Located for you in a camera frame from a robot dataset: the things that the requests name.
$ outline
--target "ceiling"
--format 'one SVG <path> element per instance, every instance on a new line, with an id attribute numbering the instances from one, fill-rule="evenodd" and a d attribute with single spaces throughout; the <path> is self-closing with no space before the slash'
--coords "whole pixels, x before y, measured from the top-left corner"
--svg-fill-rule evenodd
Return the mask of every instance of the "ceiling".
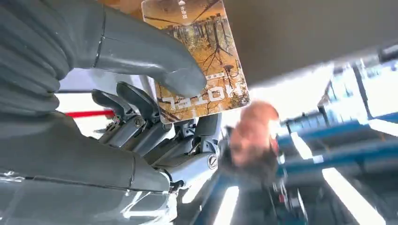
<path id="1" fill-rule="evenodd" d="M 225 0 L 249 86 L 350 54 L 375 52 L 398 38 L 397 1 Z"/>

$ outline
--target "blue beam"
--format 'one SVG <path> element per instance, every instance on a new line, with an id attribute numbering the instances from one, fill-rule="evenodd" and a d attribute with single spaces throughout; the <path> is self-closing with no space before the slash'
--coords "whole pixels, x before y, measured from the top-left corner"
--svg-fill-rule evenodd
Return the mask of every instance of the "blue beam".
<path id="1" fill-rule="evenodd" d="M 375 119 L 386 120 L 389 122 L 398 122 L 398 113 L 387 114 L 383 116 L 379 116 Z M 355 132 L 356 130 L 367 128 L 367 125 L 361 125 L 358 121 L 352 121 L 348 123 L 338 124 L 332 127 L 327 128 L 320 128 L 320 129 L 312 129 L 309 131 L 302 131 L 299 132 L 298 135 L 303 140 L 312 140 L 312 139 L 319 139 L 325 137 L 331 137 L 334 135 L 340 135 L 348 132 Z M 278 143 L 280 146 L 293 144 L 290 135 L 282 136 L 278 138 Z"/>
<path id="2" fill-rule="evenodd" d="M 288 174 L 305 173 L 323 168 L 349 165 L 359 161 L 371 162 L 383 158 L 398 157 L 398 141 L 365 142 L 355 147 L 339 148 L 339 150 L 324 154 L 321 157 L 318 157 L 317 160 L 297 159 L 287 161 L 279 167 L 277 174 L 282 176 L 283 171 L 286 171 Z"/>

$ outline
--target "bolt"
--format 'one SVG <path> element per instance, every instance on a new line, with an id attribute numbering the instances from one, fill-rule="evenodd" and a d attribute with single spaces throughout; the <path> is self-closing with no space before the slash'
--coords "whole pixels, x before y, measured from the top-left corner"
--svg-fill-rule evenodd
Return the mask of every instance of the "bolt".
<path id="1" fill-rule="evenodd" d="M 144 119 L 143 119 L 142 117 L 137 117 L 137 118 L 135 119 L 135 121 L 134 121 L 134 125 L 135 125 L 137 128 L 142 127 L 142 126 L 144 125 L 144 123 L 145 123 L 145 121 L 144 121 Z"/>
<path id="2" fill-rule="evenodd" d="M 217 157 L 215 156 L 215 154 L 209 156 L 208 165 L 210 169 L 214 169 L 217 167 Z"/>

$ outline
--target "forest image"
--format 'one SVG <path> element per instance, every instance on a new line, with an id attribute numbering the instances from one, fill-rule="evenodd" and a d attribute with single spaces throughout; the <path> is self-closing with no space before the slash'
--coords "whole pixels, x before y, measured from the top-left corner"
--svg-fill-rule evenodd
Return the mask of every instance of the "forest image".
<path id="1" fill-rule="evenodd" d="M 102 1 L 110 5 L 112 0 Z M 113 1 L 113 7 L 122 10 L 122 1 L 128 0 Z M 156 83 L 163 123 L 240 108 L 250 102 L 222 0 L 145 0 L 140 11 L 146 23 L 186 46 L 207 79 L 207 86 L 192 98 L 176 96 Z"/>

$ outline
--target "fluorescent light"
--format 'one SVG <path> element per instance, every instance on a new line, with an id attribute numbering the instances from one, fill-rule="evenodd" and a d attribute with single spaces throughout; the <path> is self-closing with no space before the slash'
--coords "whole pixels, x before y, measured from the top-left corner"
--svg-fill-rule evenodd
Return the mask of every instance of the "fluorescent light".
<path id="1" fill-rule="evenodd" d="M 285 155 L 281 155 L 280 157 L 278 157 L 278 163 L 279 164 L 284 164 L 286 162 L 286 158 Z"/>
<path id="2" fill-rule="evenodd" d="M 296 147 L 298 153 L 301 155 L 303 159 L 309 159 L 312 158 L 312 152 L 311 149 L 308 147 L 308 145 L 299 137 L 297 132 L 293 132 L 291 134 L 291 139 L 293 140 L 294 146 Z"/>
<path id="3" fill-rule="evenodd" d="M 191 203 L 195 199 L 196 195 L 199 193 L 202 186 L 206 183 L 208 179 L 211 178 L 211 176 L 216 170 L 217 168 L 201 174 L 200 177 L 192 183 L 191 187 L 184 194 L 183 198 L 181 199 L 181 202 L 184 204 Z"/>
<path id="4" fill-rule="evenodd" d="M 238 187 L 233 186 L 227 189 L 213 225 L 229 225 L 231 223 L 238 195 Z"/>
<path id="5" fill-rule="evenodd" d="M 335 169 L 322 170 L 323 177 L 360 225 L 385 225 L 384 218 Z"/>
<path id="6" fill-rule="evenodd" d="M 375 119 L 369 121 L 369 126 L 373 130 L 377 130 L 398 137 L 398 124 L 396 123 Z"/>

